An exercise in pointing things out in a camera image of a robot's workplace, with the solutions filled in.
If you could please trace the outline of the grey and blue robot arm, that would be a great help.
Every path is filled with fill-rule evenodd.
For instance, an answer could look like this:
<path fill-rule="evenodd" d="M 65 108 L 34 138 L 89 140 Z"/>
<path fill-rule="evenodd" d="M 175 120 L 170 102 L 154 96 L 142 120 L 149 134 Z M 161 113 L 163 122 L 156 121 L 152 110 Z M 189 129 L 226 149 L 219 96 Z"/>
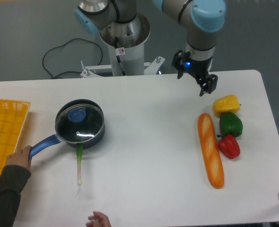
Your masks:
<path fill-rule="evenodd" d="M 172 66 L 178 77 L 191 75 L 201 95 L 212 93 L 218 77 L 210 74 L 218 33 L 225 23 L 222 0 L 156 0 L 154 5 L 187 30 L 185 49 L 174 54 Z M 82 0 L 74 9 L 81 27 L 99 34 L 108 46 L 114 76 L 144 73 L 144 43 L 150 23 L 136 9 L 134 0 Z"/>

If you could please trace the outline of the person's right hand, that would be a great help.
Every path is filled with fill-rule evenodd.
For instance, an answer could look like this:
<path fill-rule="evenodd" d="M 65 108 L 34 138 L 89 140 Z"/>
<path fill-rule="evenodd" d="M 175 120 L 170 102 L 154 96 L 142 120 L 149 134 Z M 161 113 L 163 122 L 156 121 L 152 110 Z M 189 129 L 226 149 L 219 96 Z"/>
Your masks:
<path fill-rule="evenodd" d="M 99 211 L 94 211 L 85 225 L 86 227 L 111 227 L 108 216 Z"/>

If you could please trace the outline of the dark green sleeved forearm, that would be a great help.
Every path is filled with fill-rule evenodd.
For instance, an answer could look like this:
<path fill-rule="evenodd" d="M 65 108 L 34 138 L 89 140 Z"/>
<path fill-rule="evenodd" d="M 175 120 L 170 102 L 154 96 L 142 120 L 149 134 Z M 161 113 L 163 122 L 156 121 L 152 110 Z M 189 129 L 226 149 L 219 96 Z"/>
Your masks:
<path fill-rule="evenodd" d="M 0 227 L 14 224 L 23 191 L 31 172 L 18 165 L 5 166 L 0 175 Z"/>

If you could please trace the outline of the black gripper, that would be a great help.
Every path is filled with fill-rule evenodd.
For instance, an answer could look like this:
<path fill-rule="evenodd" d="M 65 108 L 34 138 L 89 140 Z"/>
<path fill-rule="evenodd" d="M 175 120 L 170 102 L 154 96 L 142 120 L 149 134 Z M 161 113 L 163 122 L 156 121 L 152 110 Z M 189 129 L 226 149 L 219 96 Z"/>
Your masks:
<path fill-rule="evenodd" d="M 218 76 L 209 74 L 211 57 L 195 57 L 193 52 L 183 50 L 177 51 L 172 60 L 172 66 L 177 70 L 177 79 L 180 79 L 184 73 L 193 76 L 200 85 L 199 96 L 211 94 L 217 87 Z"/>

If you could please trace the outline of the person's left hand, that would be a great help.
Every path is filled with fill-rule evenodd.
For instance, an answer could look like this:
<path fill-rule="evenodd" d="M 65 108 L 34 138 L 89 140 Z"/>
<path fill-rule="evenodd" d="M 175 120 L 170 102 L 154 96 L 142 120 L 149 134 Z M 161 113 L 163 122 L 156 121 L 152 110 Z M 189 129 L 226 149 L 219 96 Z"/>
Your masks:
<path fill-rule="evenodd" d="M 5 165 L 16 165 L 31 170 L 31 159 L 29 158 L 32 146 L 28 145 L 21 150 L 15 151 L 13 154 L 7 156 Z"/>

